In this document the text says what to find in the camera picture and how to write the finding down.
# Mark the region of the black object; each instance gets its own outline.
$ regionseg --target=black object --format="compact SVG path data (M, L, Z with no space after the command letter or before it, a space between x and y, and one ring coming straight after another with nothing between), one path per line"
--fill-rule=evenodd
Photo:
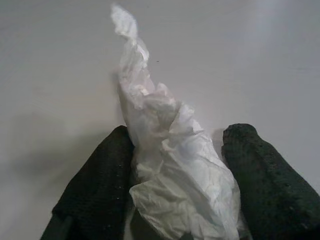
M249 124L223 132L224 155L254 240L320 239L320 197Z
M134 146L119 126L72 178L41 240L121 240Z

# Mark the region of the table surface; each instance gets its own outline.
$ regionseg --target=table surface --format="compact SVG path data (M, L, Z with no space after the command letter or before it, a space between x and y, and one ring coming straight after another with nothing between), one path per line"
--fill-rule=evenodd
M194 107L217 152L223 129L252 124L320 193L320 1L118 2L153 81ZM66 184L124 124L110 3L0 1L2 240L39 239Z

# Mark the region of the gray surface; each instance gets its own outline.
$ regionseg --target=gray surface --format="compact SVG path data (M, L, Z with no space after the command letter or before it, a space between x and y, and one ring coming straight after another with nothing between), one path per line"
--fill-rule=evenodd
M121 0L152 79L222 129L254 125L320 192L320 1ZM123 123L124 42L106 0L0 0L0 239L38 239L64 187Z

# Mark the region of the black fabric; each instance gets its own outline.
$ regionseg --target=black fabric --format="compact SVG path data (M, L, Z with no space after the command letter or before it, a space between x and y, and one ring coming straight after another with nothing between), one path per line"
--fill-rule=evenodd
M319 195L253 126L229 126L222 154L254 240L320 239Z
M61 222L72 218L67 240L123 238L133 150L127 128L119 126L69 182L52 210Z

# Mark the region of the white tissue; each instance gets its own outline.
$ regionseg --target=white tissue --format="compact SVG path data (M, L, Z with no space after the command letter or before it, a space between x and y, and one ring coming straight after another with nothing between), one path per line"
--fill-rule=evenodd
M194 110L164 84L154 86L135 18L118 5L111 18L115 32L126 38L119 98L135 146L133 168L140 183L130 189L134 205L164 238L191 233L195 240L238 240L240 191L232 173Z

